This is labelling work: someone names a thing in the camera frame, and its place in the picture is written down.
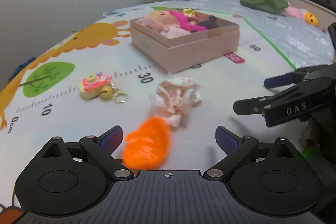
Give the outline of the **pink cardboard box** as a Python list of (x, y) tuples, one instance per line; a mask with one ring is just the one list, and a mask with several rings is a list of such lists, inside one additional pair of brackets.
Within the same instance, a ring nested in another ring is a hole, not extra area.
[[(207, 20), (209, 14), (195, 12), (198, 21), (189, 21), (197, 25)], [(218, 18), (219, 28), (168, 39), (159, 33), (130, 21), (132, 44), (150, 57), (169, 73), (177, 73), (194, 65), (216, 59), (227, 53), (237, 51), (240, 40), (240, 26), (237, 23)]]

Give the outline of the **black plush toy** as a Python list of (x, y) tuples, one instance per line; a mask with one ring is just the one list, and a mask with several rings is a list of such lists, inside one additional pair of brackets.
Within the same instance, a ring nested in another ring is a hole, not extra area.
[(197, 26), (205, 27), (207, 30), (211, 30), (214, 28), (219, 28), (217, 23), (217, 18), (213, 15), (210, 15), (207, 20), (201, 20), (197, 23)]

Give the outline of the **yellow toy camera keychain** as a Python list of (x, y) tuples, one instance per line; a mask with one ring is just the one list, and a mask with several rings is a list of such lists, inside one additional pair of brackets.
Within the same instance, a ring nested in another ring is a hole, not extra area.
[(115, 87), (112, 83), (112, 76), (106, 73), (87, 75), (81, 80), (78, 89), (84, 100), (99, 98), (103, 102), (114, 101), (122, 104), (128, 99), (127, 92)]

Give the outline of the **orange plastic toy cup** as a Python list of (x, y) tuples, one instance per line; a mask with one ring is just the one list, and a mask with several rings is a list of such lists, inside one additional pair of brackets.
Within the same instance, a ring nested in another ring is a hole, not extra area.
[(167, 121), (150, 117), (126, 135), (122, 161), (134, 170), (157, 169), (169, 154), (170, 141), (171, 127)]

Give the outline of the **blue cloth bundle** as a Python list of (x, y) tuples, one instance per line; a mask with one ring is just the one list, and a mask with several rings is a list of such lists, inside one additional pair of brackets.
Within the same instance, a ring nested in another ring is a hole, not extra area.
[(19, 73), (21, 72), (27, 65), (29, 65), (30, 63), (32, 63), (36, 58), (35, 57), (32, 57), (30, 59), (28, 59), (26, 62), (22, 63), (21, 65), (19, 65), (15, 71), (12, 73), (12, 75), (8, 78), (8, 83), (10, 81), (13, 80), (13, 78)]

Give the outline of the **yellow pudding toy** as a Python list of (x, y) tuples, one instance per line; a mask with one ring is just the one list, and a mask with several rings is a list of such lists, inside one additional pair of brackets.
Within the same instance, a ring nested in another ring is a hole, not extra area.
[(194, 21), (194, 22), (198, 21), (196, 13), (192, 8), (184, 8), (182, 9), (182, 13), (187, 18), (188, 21)]

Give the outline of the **grey quilted mat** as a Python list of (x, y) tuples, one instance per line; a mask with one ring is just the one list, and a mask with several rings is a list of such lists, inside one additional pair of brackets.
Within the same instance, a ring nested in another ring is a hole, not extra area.
[(110, 9), (102, 15), (126, 13), (148, 7), (192, 8), (237, 14), (270, 40), (295, 67), (307, 67), (333, 62), (334, 48), (328, 33), (292, 17), (269, 14), (242, 6), (239, 0), (163, 1)]

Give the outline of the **pink cloth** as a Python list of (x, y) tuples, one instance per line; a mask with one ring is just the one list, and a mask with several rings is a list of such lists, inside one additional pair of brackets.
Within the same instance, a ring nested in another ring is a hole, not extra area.
[(163, 118), (171, 127), (188, 122), (190, 111), (201, 104), (199, 84), (191, 77), (174, 76), (162, 81), (150, 95), (151, 114)]

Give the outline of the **green folded cloth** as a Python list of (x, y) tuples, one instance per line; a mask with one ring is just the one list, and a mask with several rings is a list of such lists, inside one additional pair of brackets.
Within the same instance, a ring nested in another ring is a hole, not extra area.
[(282, 10), (289, 7), (288, 2), (284, 0), (240, 0), (240, 4), (270, 14), (280, 14)]

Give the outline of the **pink plush toy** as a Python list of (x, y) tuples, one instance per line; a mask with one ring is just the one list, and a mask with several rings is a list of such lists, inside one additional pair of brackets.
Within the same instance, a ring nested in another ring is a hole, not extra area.
[(306, 9), (298, 9), (293, 6), (288, 6), (287, 8), (284, 9), (283, 11), (285, 16), (292, 16), (296, 19), (299, 20), (305, 20), (304, 15), (307, 13)]

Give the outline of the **pink plush doll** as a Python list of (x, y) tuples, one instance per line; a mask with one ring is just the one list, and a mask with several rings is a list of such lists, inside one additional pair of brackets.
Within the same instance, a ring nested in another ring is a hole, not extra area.
[(174, 16), (168, 11), (152, 11), (136, 22), (147, 27), (168, 39), (175, 39), (191, 34), (190, 31), (181, 28)]

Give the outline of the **orange plush toy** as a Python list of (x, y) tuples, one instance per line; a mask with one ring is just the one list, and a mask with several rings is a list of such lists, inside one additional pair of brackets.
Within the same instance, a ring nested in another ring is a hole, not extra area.
[(304, 13), (303, 17), (306, 23), (309, 23), (314, 27), (318, 27), (319, 21), (312, 12), (307, 11), (306, 13)]

